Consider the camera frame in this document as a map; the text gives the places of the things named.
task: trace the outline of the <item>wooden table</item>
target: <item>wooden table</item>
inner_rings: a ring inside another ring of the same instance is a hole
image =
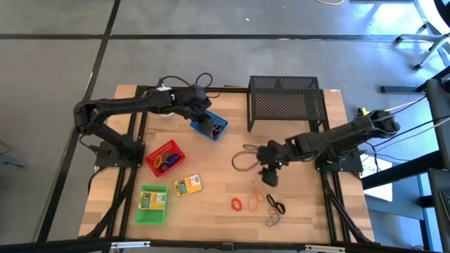
[[[133,97],[136,86],[119,85],[115,98]],[[342,96],[338,90],[324,90],[330,127],[347,121]],[[224,134],[218,141],[201,136],[189,126],[189,121],[178,115],[161,118],[149,113],[144,141],[145,155],[169,140],[175,140],[186,155],[186,160],[167,175],[156,178],[143,162],[134,186],[126,238],[154,240],[234,241],[234,242],[296,242],[330,243],[328,222],[324,207],[320,175],[314,162],[293,162],[278,171],[278,186],[272,188],[261,182],[259,168],[239,172],[231,166],[231,157],[242,150],[242,144],[266,145],[268,140],[283,142],[284,138],[309,131],[308,122],[262,121],[255,122],[251,134],[247,132],[247,104],[244,93],[222,93],[212,99],[209,110],[228,120]],[[110,117],[108,125],[125,134],[129,115]],[[139,127],[137,117],[135,135]],[[254,155],[236,160],[240,166],[256,161]],[[79,230],[87,234],[108,210],[117,180],[118,168],[107,168],[92,182],[86,209]],[[203,190],[177,197],[174,181],[199,174]],[[360,180],[350,173],[340,173],[345,207],[354,222],[373,240],[371,222]],[[141,185],[163,184],[169,187],[167,213],[164,225],[138,225],[136,210]],[[264,222],[268,218],[269,204],[259,205],[256,212],[248,209],[251,187],[256,186],[264,195],[270,193],[284,203],[286,214],[272,228]],[[243,210],[231,208],[231,199],[242,200]],[[334,213],[338,239],[342,239],[337,212]],[[114,235],[118,234],[122,210],[116,216]]]

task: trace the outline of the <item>gray floor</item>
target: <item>gray floor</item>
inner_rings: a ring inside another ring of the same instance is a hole
[[[113,33],[400,34],[420,26],[412,3],[380,3],[124,0]],[[103,33],[112,5],[112,0],[3,0],[0,33]],[[98,41],[0,41],[0,140],[13,148],[11,155],[30,164],[0,169],[0,244],[32,239],[98,46]],[[358,107],[383,109],[420,98],[381,95],[378,87],[417,86],[439,72],[444,65],[438,55],[422,70],[411,69],[429,47],[410,42],[110,41],[93,98],[111,97],[118,84],[154,85],[167,74],[193,81],[210,72],[216,86],[246,86],[252,74],[315,76],[322,89],[342,90],[351,119]],[[397,115],[402,129],[429,119],[426,101],[411,107],[409,115]],[[383,153],[411,159],[436,149],[430,131]],[[94,156],[77,147],[50,239],[77,236],[93,163]],[[374,228],[384,226],[385,218],[374,217]],[[388,245],[386,236],[375,229],[375,239]]]

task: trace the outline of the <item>mesh stand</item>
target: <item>mesh stand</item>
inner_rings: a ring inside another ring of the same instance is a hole
[[[316,77],[251,76],[247,93],[247,131],[256,119],[325,120]]]

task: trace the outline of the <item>blue bin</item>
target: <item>blue bin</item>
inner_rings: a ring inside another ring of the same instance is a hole
[[[198,127],[198,123],[197,122],[191,122],[191,127],[193,127],[197,132],[201,133],[202,135],[212,139],[213,141],[217,141],[217,139],[223,134],[223,132],[225,131],[226,125],[228,125],[228,122],[225,119],[222,119],[221,117],[215,115],[214,113],[210,112],[209,110],[206,111],[206,114],[208,114],[212,121],[214,123],[218,123],[222,125],[222,130],[220,131],[220,134],[216,135],[214,138],[211,137],[209,134],[203,134]]]

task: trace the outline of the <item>green basket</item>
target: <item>green basket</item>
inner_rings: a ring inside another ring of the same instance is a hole
[[[137,224],[163,224],[166,215],[167,206],[167,186],[141,186],[141,191],[150,191],[156,193],[165,193],[166,201],[163,210],[142,210],[138,209],[136,213]]]

